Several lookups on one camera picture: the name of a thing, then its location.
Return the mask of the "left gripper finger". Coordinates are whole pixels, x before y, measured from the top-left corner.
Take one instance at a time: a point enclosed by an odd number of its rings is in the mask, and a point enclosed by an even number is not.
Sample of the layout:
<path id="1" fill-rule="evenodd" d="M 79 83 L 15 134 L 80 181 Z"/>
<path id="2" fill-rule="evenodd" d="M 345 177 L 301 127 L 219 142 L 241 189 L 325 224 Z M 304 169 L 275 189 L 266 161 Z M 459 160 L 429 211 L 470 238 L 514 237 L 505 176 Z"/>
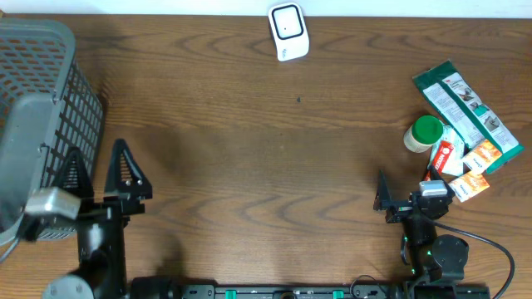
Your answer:
<path id="1" fill-rule="evenodd" d="M 117 139 L 113 144 L 106 176 L 105 195 L 124 200 L 152 199 L 152 185 L 134 160 L 128 144 Z"/>
<path id="2" fill-rule="evenodd" d="M 79 148 L 71 147 L 67 151 L 52 187 L 63 189 L 80 199 L 94 198 L 94 189 Z"/>

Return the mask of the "mint green wipes pack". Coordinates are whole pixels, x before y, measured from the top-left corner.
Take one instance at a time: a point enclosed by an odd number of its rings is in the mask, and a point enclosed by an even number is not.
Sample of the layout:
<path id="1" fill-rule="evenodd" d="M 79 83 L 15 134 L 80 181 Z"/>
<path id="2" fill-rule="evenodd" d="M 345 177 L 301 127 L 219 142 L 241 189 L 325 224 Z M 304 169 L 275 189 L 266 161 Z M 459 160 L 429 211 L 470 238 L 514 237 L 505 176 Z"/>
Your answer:
<path id="1" fill-rule="evenodd" d="M 432 161 L 438 145 L 443 140 L 452 143 L 455 148 L 450 158 L 448 159 L 442 173 L 459 177 L 464 173 L 464 164 L 461 160 L 464 155 L 466 146 L 461 137 L 455 132 L 455 130 L 450 125 L 443 126 L 442 137 L 432 146 L 429 163 Z"/>

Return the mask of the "red adhesive tube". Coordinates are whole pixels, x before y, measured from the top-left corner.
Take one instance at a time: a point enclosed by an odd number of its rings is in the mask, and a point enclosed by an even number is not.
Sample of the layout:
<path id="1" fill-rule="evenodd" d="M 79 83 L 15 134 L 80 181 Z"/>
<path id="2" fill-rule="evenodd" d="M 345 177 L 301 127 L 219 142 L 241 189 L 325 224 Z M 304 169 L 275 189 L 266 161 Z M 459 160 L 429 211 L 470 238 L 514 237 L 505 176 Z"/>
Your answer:
<path id="1" fill-rule="evenodd" d="M 431 180 L 432 171 L 436 171 L 438 174 L 442 173 L 448 159 L 454 151 L 454 148 L 455 146 L 448 141 L 443 140 L 440 142 L 432 161 L 428 164 L 426 175 L 423 179 L 424 181 Z"/>

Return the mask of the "green-lidded small jar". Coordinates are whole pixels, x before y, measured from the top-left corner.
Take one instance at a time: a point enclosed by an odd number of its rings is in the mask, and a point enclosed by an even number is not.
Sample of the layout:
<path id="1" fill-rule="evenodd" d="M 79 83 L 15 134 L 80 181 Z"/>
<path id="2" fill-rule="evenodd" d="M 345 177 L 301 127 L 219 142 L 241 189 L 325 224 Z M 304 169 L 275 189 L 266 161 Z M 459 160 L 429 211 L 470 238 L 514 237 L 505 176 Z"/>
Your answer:
<path id="1" fill-rule="evenodd" d="M 417 119 L 403 136 L 403 143 L 408 150 L 422 153 L 430 149 L 443 135 L 443 124 L 432 115 Z"/>

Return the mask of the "orange tissue pack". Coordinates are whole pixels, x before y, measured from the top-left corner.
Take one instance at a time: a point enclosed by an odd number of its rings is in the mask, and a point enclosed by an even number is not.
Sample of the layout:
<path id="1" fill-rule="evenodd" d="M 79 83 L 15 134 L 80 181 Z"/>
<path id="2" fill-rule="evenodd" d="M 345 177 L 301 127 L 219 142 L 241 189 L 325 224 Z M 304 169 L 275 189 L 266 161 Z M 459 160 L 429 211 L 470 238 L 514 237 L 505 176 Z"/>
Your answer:
<path id="1" fill-rule="evenodd" d="M 461 161 L 473 174 L 482 174 L 501 156 L 500 150 L 485 139 L 465 154 Z"/>
<path id="2" fill-rule="evenodd" d="M 473 171 L 453 179 L 449 183 L 449 186 L 455 192 L 456 197 L 461 203 L 472 199 L 490 187 L 482 174 L 476 174 Z"/>

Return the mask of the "green 3M adhesive package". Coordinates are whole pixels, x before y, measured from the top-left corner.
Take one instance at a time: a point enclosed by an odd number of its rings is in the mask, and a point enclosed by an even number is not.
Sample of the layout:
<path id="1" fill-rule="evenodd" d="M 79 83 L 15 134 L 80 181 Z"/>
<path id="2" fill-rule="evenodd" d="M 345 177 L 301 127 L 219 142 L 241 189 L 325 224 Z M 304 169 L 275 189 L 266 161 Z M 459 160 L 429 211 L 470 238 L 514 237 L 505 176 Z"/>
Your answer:
<path id="1" fill-rule="evenodd" d="M 501 152 L 501 156 L 487 167 L 487 173 L 495 172 L 525 150 L 450 61 L 414 76 L 413 81 L 468 149 L 488 140 Z"/>

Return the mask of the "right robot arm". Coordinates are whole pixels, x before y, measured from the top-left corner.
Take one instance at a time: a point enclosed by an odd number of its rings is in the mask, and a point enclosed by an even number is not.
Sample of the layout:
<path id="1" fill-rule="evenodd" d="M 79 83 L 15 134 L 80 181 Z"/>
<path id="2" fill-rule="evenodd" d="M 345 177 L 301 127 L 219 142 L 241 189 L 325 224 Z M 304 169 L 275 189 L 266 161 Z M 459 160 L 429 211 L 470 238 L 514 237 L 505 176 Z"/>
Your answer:
<path id="1" fill-rule="evenodd" d="M 413 278 L 390 287 L 388 298 L 457 298 L 456 285 L 464 279 L 468 243 L 450 234 L 438 234 L 436 220 L 449 212 L 455 192 L 433 168 L 429 179 L 406 200 L 395 200 L 383 172 L 378 175 L 373 204 L 386 213 L 387 223 L 403 227 L 401 259 Z"/>

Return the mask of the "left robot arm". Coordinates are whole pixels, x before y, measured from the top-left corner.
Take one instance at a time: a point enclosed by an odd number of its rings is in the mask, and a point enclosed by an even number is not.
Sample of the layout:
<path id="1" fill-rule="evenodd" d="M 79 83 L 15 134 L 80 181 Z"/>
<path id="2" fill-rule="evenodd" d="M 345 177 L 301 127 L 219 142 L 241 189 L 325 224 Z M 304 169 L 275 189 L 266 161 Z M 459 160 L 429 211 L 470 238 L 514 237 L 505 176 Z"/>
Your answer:
<path id="1" fill-rule="evenodd" d="M 52 185 L 35 191 L 23 209 L 17 236 L 37 241 L 47 229 L 72 228 L 79 266 L 50 282 L 45 298 L 123 298 L 128 294 L 124 229 L 145 212 L 152 186 L 123 139 L 115 141 L 104 197 L 95 200 L 81 151 L 69 149 Z"/>

